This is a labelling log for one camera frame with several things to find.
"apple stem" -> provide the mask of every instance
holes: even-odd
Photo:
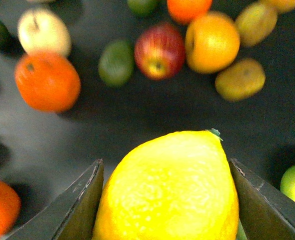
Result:
[[[34,25],[37,29],[39,29],[39,24],[37,22],[37,18],[36,18],[36,15],[35,15],[35,11],[33,11],[32,13],[32,16],[33,16],[33,22],[34,22]]]

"yellow apple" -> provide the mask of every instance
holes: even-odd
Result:
[[[72,42],[65,23],[45,8],[30,9],[18,21],[18,39],[27,54],[34,51],[56,52],[68,57]]]

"dark gray surface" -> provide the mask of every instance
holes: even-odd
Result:
[[[212,9],[235,18],[252,1],[214,0]],[[17,36],[25,0],[0,1],[0,19]],[[82,92],[64,114],[34,111],[22,100],[14,67],[22,55],[0,53],[0,179],[22,197],[17,226],[62,193],[95,159],[103,159],[106,178],[137,145],[181,130],[216,128],[229,158],[237,158],[275,186],[295,162],[295,10],[281,15],[261,44],[241,48],[238,59],[253,57],[266,71],[257,95],[228,103],[215,91],[215,75],[184,66],[173,79],[153,82],[136,69],[130,82],[110,89],[100,81],[97,63],[104,46],[116,38],[136,38],[148,26],[170,20],[163,3],[139,19],[120,0],[57,0],[49,5],[67,24]]]
[[[237,159],[229,162],[249,240],[295,240],[295,202]]]

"lemon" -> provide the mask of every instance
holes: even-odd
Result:
[[[220,138],[178,131],[131,150],[103,188],[92,240],[235,240],[239,202]]]

